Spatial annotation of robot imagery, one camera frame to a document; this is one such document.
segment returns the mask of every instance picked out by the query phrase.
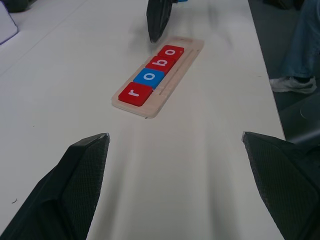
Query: blue object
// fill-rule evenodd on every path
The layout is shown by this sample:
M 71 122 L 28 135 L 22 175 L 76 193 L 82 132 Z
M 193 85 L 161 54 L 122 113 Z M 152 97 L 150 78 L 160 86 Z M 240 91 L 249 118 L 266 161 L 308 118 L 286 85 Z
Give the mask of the blue object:
M 142 69 L 141 72 L 135 77 L 133 82 L 143 84 L 156 89 L 159 83 L 164 79 L 165 73 L 163 71 L 157 71 L 149 68 Z
M 307 0 L 301 9 L 281 77 L 309 78 L 320 52 L 320 0 Z

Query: wooden tray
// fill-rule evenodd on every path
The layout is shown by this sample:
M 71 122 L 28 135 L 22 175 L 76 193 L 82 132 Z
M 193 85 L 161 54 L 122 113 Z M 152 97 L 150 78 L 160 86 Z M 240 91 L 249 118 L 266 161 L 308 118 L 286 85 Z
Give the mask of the wooden tray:
M 142 106 L 135 106 L 118 100 L 118 95 L 125 89 L 125 87 L 132 82 L 142 69 L 151 61 L 151 59 L 158 54 L 164 45 L 172 45 L 184 48 L 184 53 L 174 64 L 171 70 L 163 78 L 160 84 L 156 87 L 150 97 Z M 120 87 L 120 89 L 113 95 L 112 105 L 126 110 L 128 112 L 143 116 L 145 118 L 154 118 L 175 90 L 176 86 L 188 71 L 191 64 L 194 62 L 202 48 L 204 41 L 186 37 L 174 36 L 165 42 L 154 54 L 149 57 L 147 61 L 139 67 L 139 69 Z

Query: table surface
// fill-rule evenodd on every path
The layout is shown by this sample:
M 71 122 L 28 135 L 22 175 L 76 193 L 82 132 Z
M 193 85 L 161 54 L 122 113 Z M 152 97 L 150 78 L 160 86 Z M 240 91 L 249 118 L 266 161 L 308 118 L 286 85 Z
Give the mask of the table surface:
M 190 0 L 164 34 L 205 41 L 154 119 L 111 97 L 157 49 L 147 0 L 38 0 L 0 48 L 0 232 L 69 145 L 109 132 L 89 240 L 283 240 L 243 131 L 283 138 L 247 0 Z

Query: jeans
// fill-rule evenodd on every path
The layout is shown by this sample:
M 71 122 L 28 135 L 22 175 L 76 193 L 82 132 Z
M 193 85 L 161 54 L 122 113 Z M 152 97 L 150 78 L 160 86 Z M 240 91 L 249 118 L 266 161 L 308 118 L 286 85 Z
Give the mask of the jeans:
M 305 0 L 291 45 L 282 63 L 282 77 L 311 77 L 319 53 L 320 0 Z

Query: sneaker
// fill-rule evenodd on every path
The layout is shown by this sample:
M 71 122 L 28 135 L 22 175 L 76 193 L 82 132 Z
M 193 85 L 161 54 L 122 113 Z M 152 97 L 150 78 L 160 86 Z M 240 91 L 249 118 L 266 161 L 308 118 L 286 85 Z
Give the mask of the sneaker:
M 294 77 L 281 77 L 270 79 L 272 91 L 276 93 L 295 92 L 300 94 L 312 94 L 316 88 L 316 78 L 312 77 L 306 83 L 299 82 Z

